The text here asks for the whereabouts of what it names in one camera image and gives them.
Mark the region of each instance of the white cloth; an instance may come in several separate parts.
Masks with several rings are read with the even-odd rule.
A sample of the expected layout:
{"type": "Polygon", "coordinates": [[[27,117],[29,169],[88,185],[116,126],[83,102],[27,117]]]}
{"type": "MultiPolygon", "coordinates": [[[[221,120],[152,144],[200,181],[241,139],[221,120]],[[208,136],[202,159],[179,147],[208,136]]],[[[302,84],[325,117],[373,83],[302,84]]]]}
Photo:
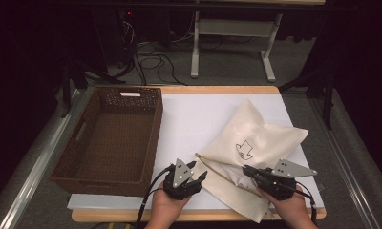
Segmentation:
{"type": "Polygon", "coordinates": [[[199,152],[206,165],[197,158],[193,170],[195,174],[208,171],[203,188],[241,215],[260,222],[268,209],[268,201],[258,195],[251,178],[243,174],[241,167],[247,164],[273,168],[307,135],[307,130],[264,123],[259,111],[247,99],[220,135],[199,152]]]}

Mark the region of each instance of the wooden table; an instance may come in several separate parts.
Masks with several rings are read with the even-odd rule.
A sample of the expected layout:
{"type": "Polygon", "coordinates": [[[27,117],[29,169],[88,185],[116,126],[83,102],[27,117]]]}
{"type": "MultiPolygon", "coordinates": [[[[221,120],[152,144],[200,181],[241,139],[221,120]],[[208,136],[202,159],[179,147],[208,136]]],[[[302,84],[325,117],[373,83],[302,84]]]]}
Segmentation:
{"type": "MultiPolygon", "coordinates": [[[[279,94],[276,87],[268,86],[170,86],[161,87],[162,93],[164,94],[279,94]]],[[[275,106],[280,106],[284,109],[284,103],[274,104],[275,106]]],[[[157,162],[155,164],[155,170],[161,171],[158,159],[161,156],[157,155],[157,162]]],[[[274,209],[271,209],[274,214],[274,218],[279,219],[274,209]]],[[[72,212],[72,218],[79,222],[127,222],[135,221],[138,216],[138,209],[77,209],[74,208],[72,212]]],[[[319,219],[326,216],[326,209],[324,207],[317,209],[317,217],[319,219]]],[[[148,220],[150,218],[150,210],[146,208],[144,211],[142,220],[148,220]]],[[[265,215],[264,219],[271,219],[269,215],[265,215]]],[[[232,209],[218,209],[218,210],[203,210],[203,209],[184,209],[178,218],[178,221],[224,221],[224,220],[248,220],[244,216],[238,214],[232,209]]]]}

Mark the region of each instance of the wire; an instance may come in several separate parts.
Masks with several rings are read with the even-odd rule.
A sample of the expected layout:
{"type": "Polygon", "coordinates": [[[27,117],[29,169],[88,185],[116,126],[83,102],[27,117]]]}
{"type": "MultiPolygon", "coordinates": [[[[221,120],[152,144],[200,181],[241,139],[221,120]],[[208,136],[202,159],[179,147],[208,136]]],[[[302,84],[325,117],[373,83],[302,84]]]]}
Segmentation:
{"type": "Polygon", "coordinates": [[[165,54],[157,54],[157,53],[155,53],[156,51],[157,51],[156,47],[153,46],[152,44],[138,45],[137,50],[136,50],[136,56],[137,56],[137,58],[138,58],[138,56],[144,57],[141,61],[138,62],[138,67],[140,68],[140,70],[142,71],[143,69],[145,69],[145,70],[157,69],[158,70],[158,78],[162,82],[168,83],[168,84],[181,84],[181,85],[187,86],[187,84],[179,81],[176,78],[176,76],[174,75],[175,67],[174,67],[173,63],[171,62],[170,58],[167,55],[165,55],[165,54]],[[145,53],[140,53],[140,50],[144,49],[145,47],[151,48],[151,51],[148,51],[148,52],[145,52],[145,53]],[[146,61],[150,61],[150,60],[154,60],[154,61],[158,60],[158,63],[155,64],[152,67],[144,67],[144,63],[146,61]],[[169,63],[170,66],[171,66],[171,77],[174,79],[174,82],[173,81],[164,80],[161,77],[160,70],[161,70],[161,68],[163,68],[163,66],[166,63],[169,63]]]}
{"type": "Polygon", "coordinates": [[[188,31],[185,33],[185,36],[183,36],[182,38],[180,38],[178,40],[172,41],[172,43],[177,43],[177,42],[186,40],[186,39],[194,36],[194,35],[189,35],[189,33],[191,32],[192,25],[194,25],[194,20],[195,20],[195,12],[192,13],[190,26],[188,27],[188,31]]]}
{"type": "Polygon", "coordinates": [[[312,220],[312,222],[315,225],[317,225],[317,223],[316,223],[316,217],[317,217],[316,204],[315,204],[315,200],[313,199],[312,193],[309,191],[309,189],[304,184],[302,184],[301,182],[298,182],[298,181],[297,181],[297,183],[300,184],[302,187],[304,187],[308,191],[308,194],[306,194],[302,191],[299,191],[297,189],[291,188],[291,187],[284,185],[282,183],[279,183],[279,185],[282,186],[283,188],[287,188],[287,189],[289,189],[289,190],[291,190],[297,194],[300,194],[300,195],[310,199],[310,208],[312,210],[312,214],[311,214],[310,219],[312,220]]]}
{"type": "Polygon", "coordinates": [[[173,170],[174,168],[175,168],[175,165],[171,164],[169,167],[167,167],[167,168],[165,168],[163,171],[161,171],[161,172],[155,177],[155,179],[152,181],[152,183],[150,184],[149,189],[147,190],[146,195],[145,195],[144,198],[143,198],[143,202],[142,202],[141,205],[140,205],[140,209],[139,209],[139,212],[138,212],[137,222],[135,223],[135,228],[136,228],[136,229],[138,229],[138,226],[139,226],[139,224],[140,224],[141,216],[143,215],[144,208],[146,207],[147,199],[148,199],[149,196],[153,193],[153,192],[151,192],[153,186],[155,185],[155,183],[158,181],[158,179],[159,179],[163,174],[165,174],[165,173],[168,172],[168,171],[173,170]]]}

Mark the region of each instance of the wicker basket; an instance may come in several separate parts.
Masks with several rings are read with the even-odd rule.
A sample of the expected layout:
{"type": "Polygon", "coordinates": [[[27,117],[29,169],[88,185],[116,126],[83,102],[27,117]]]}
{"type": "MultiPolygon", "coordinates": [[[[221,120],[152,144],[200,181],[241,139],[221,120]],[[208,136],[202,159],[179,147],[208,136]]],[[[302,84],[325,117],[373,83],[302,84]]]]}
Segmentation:
{"type": "Polygon", "coordinates": [[[159,88],[95,87],[51,180],[70,193],[143,197],[162,110],[159,88]]]}

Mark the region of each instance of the table leg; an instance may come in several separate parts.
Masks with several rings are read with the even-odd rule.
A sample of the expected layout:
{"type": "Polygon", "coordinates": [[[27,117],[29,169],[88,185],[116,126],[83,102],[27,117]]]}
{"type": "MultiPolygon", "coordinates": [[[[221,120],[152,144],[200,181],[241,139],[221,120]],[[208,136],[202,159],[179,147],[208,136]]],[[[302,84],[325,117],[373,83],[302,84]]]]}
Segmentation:
{"type": "Polygon", "coordinates": [[[271,63],[269,62],[269,54],[274,44],[275,36],[277,35],[278,28],[280,27],[280,22],[282,17],[283,15],[280,13],[277,14],[277,16],[275,17],[274,25],[272,26],[271,34],[268,38],[267,49],[265,51],[261,51],[263,65],[265,67],[265,74],[269,82],[275,82],[274,71],[272,71],[271,63]]]}
{"type": "Polygon", "coordinates": [[[191,60],[191,78],[198,78],[198,69],[200,65],[200,49],[199,49],[199,38],[200,38],[200,13],[195,12],[195,22],[194,22],[194,49],[192,51],[191,60]]]}

